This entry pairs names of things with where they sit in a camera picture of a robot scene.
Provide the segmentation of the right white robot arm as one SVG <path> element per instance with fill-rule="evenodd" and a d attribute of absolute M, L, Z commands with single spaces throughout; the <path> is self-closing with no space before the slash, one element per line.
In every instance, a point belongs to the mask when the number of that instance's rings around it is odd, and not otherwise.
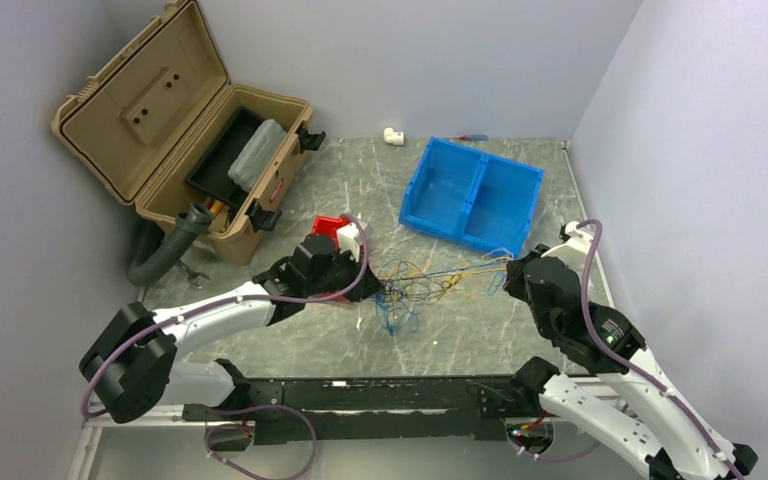
<path fill-rule="evenodd" d="M 505 291 L 524 301 L 538 333 L 611 388 L 626 414 L 551 362 L 533 357 L 511 378 L 517 411 L 564 418 L 623 458 L 644 479 L 745 479 L 754 449 L 707 423 L 668 378 L 633 323 L 590 300 L 588 280 L 602 234 L 595 219 L 571 222 L 561 244 L 538 245 L 506 265 Z"/>

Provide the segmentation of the white pipe elbow fitting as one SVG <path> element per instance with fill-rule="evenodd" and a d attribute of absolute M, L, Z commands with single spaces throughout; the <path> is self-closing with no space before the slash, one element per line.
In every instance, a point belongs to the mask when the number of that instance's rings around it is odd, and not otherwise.
<path fill-rule="evenodd" d="M 402 131 L 397 131 L 392 127 L 386 127 L 382 131 L 382 138 L 386 144 L 392 146 L 403 146 L 405 135 Z"/>

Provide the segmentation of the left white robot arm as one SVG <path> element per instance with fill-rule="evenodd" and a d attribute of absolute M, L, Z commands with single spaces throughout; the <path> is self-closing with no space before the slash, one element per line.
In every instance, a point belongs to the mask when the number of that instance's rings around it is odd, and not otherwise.
<path fill-rule="evenodd" d="M 273 326 L 310 304 L 361 302 L 381 289 L 369 265 L 366 231 L 310 233 L 294 252 L 226 292 L 171 308 L 122 307 L 79 362 L 87 380 L 81 414 L 134 421 L 159 405 L 201 404 L 232 420 L 251 403 L 251 384 L 227 359 L 186 355 L 244 330 Z"/>

